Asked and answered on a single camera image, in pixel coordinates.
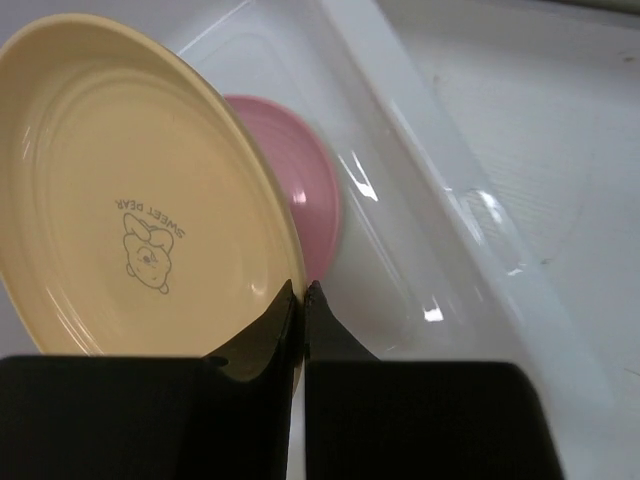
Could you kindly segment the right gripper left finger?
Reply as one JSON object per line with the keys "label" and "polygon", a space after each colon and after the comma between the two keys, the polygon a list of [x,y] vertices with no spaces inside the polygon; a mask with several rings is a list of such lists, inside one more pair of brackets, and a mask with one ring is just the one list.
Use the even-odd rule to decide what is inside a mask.
{"label": "right gripper left finger", "polygon": [[1,362],[5,479],[282,479],[295,296],[203,357]]}

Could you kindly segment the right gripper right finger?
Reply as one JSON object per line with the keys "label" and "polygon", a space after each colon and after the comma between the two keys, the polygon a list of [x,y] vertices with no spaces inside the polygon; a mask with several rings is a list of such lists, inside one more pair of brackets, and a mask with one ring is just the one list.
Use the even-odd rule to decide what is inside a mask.
{"label": "right gripper right finger", "polygon": [[310,479],[559,479],[539,397],[499,361],[383,361],[304,300]]}

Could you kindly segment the orange yellow plate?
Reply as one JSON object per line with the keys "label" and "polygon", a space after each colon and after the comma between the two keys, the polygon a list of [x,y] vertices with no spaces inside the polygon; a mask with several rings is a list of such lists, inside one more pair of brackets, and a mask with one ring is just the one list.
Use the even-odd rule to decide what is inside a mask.
{"label": "orange yellow plate", "polygon": [[89,14],[1,49],[1,277],[44,354],[202,357],[307,287],[287,201],[223,97]]}

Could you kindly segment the pink plate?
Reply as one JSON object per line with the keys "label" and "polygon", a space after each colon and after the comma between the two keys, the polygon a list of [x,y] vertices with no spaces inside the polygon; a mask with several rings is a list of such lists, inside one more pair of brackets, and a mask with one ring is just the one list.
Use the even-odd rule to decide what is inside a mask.
{"label": "pink plate", "polygon": [[288,201],[307,279],[321,280],[338,247],[342,199],[333,158],[324,142],[292,110],[263,97],[227,95],[265,155]]}

